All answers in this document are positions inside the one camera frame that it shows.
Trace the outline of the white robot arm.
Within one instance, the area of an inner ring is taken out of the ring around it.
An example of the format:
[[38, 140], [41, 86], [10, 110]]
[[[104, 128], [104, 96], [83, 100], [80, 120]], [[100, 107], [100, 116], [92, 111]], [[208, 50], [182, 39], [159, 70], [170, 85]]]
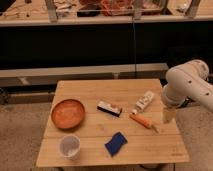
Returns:
[[170, 68], [165, 75], [167, 84], [162, 89], [161, 99], [165, 105], [163, 122], [170, 123], [186, 98], [190, 98], [213, 113], [213, 85], [206, 79], [209, 67], [202, 60], [191, 60]]

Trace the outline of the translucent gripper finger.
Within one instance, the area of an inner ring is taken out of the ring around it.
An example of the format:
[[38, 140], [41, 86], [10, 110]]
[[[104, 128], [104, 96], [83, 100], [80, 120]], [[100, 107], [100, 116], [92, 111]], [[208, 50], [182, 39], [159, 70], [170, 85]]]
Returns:
[[163, 122], [165, 124], [170, 123], [176, 116], [176, 110], [174, 108], [163, 109]]

